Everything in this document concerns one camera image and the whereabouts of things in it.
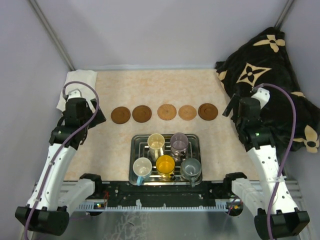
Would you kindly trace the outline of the woven rattan coaster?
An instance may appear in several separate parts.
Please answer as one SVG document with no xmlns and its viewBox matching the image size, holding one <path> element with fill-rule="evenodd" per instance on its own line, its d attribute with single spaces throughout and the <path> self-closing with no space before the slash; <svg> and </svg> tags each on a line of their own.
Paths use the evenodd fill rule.
<svg viewBox="0 0 320 240">
<path fill-rule="evenodd" d="M 164 121 L 170 121 L 176 117 L 177 110 L 172 104 L 163 104 L 158 108 L 157 115 Z"/>
<path fill-rule="evenodd" d="M 197 110 L 191 105 L 183 105 L 179 109 L 178 115 L 181 119 L 185 121 L 190 121 L 197 116 Z"/>
</svg>

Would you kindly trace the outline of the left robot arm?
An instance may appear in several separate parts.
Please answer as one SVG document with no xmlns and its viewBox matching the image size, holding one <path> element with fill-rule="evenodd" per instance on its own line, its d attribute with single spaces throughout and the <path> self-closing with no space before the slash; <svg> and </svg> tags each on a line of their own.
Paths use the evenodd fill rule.
<svg viewBox="0 0 320 240">
<path fill-rule="evenodd" d="M 28 232 L 55 236 L 62 235 L 70 216 L 88 197 L 101 197 L 104 186 L 100 175 L 84 173 L 75 186 L 60 196 L 66 172 L 79 146 L 83 145 L 88 130 L 106 121 L 95 99 L 95 112 L 85 98 L 71 97 L 53 129 L 49 139 L 46 162 L 39 181 L 25 206 L 17 207 L 16 219 L 24 225 L 24 238 Z"/>
</svg>

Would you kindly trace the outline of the dark wooden coaster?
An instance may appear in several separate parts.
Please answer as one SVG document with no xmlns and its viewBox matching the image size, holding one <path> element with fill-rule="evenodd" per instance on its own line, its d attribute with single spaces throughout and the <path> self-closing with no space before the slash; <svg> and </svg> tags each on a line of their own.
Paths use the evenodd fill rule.
<svg viewBox="0 0 320 240">
<path fill-rule="evenodd" d="M 203 103 L 198 108 L 198 115 L 205 121 L 212 121 L 218 116 L 218 109 L 211 103 Z"/>
<path fill-rule="evenodd" d="M 145 123 L 152 117 L 152 110 L 146 105 L 139 105 L 132 111 L 133 119 L 138 123 Z"/>
<path fill-rule="evenodd" d="M 120 125 L 129 121 L 131 118 L 131 112 L 127 107 L 119 106 L 111 112 L 110 117 L 114 123 Z"/>
</svg>

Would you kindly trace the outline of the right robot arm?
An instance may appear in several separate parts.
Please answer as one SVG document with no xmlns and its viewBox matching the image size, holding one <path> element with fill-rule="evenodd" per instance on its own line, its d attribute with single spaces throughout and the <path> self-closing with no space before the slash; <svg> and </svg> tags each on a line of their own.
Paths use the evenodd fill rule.
<svg viewBox="0 0 320 240">
<path fill-rule="evenodd" d="M 233 95 L 223 115 L 232 113 L 240 142 L 258 173 L 262 192 L 239 173 L 229 175 L 223 192 L 238 197 L 254 217 L 255 229 L 262 240 L 293 237 L 308 225 L 310 217 L 293 200 L 277 159 L 276 144 L 271 130 L 264 126 L 260 113 L 268 102 L 268 93 L 251 97 Z"/>
</svg>

